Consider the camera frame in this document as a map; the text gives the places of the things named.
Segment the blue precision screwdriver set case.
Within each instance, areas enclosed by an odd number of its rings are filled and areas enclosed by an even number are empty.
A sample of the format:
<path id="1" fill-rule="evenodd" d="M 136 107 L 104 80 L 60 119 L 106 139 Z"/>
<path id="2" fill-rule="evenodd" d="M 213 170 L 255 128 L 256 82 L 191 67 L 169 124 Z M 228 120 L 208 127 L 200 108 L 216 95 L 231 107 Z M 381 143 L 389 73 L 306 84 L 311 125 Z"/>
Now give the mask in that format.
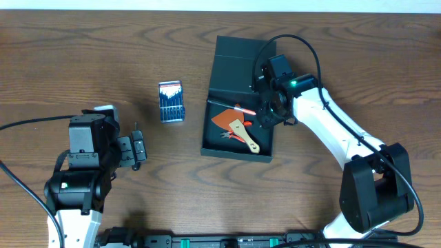
<path id="1" fill-rule="evenodd" d="M 174 123 L 185 120 L 183 86 L 181 81 L 164 81 L 158 84 L 160 120 Z"/>

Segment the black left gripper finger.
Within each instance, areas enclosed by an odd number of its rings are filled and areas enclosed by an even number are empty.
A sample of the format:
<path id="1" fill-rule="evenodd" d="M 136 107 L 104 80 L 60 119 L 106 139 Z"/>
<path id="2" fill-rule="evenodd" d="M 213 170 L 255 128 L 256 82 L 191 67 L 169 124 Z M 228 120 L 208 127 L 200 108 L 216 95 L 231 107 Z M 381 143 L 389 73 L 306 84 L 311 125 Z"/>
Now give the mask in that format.
<path id="1" fill-rule="evenodd" d="M 134 130 L 132 132 L 132 141 L 135 159 L 135 164 L 132 166 L 132 169 L 139 170 L 141 164 L 147 160 L 147 153 L 145 151 L 144 138 L 141 130 Z"/>
<path id="2" fill-rule="evenodd" d="M 132 167 L 135 165 L 134 151 L 129 136 L 119 137 L 117 139 L 118 146 L 121 150 L 120 167 Z"/>

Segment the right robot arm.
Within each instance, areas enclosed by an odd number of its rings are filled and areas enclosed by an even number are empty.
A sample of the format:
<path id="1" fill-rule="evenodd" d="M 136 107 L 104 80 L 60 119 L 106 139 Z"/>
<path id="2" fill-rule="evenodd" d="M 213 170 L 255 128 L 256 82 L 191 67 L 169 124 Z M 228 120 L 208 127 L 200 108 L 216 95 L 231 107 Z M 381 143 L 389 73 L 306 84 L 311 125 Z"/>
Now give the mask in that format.
<path id="1" fill-rule="evenodd" d="M 334 155 L 343 176 L 340 214 L 323 229 L 332 247 L 393 238 L 382 226 L 413 209 L 409 156 L 348 117 L 319 78 L 297 75 L 283 55 L 260 60 L 216 55 L 201 154 L 268 163 L 277 124 L 306 125 Z"/>

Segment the small hammer red black handle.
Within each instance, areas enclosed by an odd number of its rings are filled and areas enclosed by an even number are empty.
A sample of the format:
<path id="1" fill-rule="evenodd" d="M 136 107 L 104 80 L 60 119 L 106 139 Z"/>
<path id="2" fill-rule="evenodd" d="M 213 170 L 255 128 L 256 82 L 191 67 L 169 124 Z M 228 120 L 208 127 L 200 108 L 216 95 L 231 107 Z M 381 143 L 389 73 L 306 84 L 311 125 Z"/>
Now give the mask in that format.
<path id="1" fill-rule="evenodd" d="M 226 108 L 229 108 L 229 109 L 232 109 L 232 110 L 236 110 L 236 111 L 242 112 L 244 114 L 249 114 L 249 115 L 252 115 L 252 116 L 256 115 L 256 112 L 253 111 L 253 110 L 245 109 L 245 108 L 238 107 L 238 106 L 235 106 L 235 105 L 228 105 L 226 103 L 222 103 L 222 102 L 219 102 L 219 101 L 214 101 L 214 100 L 211 100 L 211 99 L 207 99 L 207 102 L 210 103 L 210 104 L 213 104 L 213 105 L 219 105 L 219 106 L 226 107 Z"/>

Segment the black gift box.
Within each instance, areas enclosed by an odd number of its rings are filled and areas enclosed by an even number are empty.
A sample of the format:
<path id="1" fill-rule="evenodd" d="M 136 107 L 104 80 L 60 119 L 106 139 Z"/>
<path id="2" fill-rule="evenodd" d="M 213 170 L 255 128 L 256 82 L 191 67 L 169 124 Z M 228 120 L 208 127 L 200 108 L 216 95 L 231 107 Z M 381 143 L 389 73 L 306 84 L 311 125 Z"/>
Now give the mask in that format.
<path id="1" fill-rule="evenodd" d="M 208 99 L 238 104 L 256 111 L 261 104 L 260 97 L 252 91 L 252 66 L 258 51 L 265 44 L 263 40 L 218 36 L 212 73 L 209 81 Z M 217 126 L 212 118 L 226 108 L 208 103 L 205 109 L 201 154 L 242 161 L 270 163 L 273 159 L 274 129 L 264 129 L 255 116 L 244 114 L 253 125 L 246 128 L 260 151 L 254 154 L 245 143 L 235 138 L 222 138 L 225 130 Z"/>

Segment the orange scraper wooden handle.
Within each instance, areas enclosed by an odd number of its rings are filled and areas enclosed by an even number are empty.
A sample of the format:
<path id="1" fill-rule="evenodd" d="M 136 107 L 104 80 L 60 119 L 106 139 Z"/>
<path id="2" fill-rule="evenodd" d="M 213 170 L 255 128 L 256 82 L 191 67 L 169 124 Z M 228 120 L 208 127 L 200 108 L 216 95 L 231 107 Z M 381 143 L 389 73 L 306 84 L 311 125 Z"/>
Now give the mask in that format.
<path id="1" fill-rule="evenodd" d="M 212 122 L 224 130 L 224 132 L 232 130 L 235 135 L 245 140 L 250 152 L 258 154 L 260 146 L 248 134 L 246 127 L 241 123 L 245 121 L 245 115 L 242 112 L 227 108 L 225 111 L 212 118 Z"/>

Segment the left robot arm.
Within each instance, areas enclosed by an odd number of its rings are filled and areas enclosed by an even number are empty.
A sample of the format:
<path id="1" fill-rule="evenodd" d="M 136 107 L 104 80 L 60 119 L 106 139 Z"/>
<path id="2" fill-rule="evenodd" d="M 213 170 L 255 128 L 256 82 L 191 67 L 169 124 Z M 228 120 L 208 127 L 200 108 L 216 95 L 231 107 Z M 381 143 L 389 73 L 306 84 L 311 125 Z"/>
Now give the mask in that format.
<path id="1" fill-rule="evenodd" d="M 120 135 L 118 110 L 113 105 L 83 110 L 71 117 L 70 148 L 56 162 L 44 187 L 49 247 L 139 247 L 130 231 L 106 232 L 97 238 L 105 198 L 120 167 L 137 171 L 147 159 L 141 130 Z"/>

